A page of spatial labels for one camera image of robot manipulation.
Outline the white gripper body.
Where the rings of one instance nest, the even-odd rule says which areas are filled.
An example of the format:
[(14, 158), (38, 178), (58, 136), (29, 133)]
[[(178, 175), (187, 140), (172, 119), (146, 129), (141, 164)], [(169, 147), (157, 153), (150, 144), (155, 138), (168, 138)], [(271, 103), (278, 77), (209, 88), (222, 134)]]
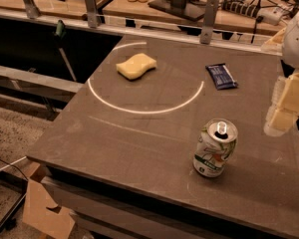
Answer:
[(299, 69), (299, 11), (287, 25), (282, 44), (282, 60)]

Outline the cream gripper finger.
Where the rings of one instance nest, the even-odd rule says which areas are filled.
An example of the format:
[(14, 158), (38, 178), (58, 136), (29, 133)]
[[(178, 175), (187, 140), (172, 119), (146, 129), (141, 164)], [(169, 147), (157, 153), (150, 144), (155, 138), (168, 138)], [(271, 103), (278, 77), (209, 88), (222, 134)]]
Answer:
[(288, 78), (277, 79), (271, 102), (263, 129), (269, 136), (281, 136), (291, 129), (299, 118), (299, 71), (295, 71)]
[(281, 53), (285, 32), (285, 28), (278, 31), (273, 37), (262, 44), (261, 50), (265, 53)]

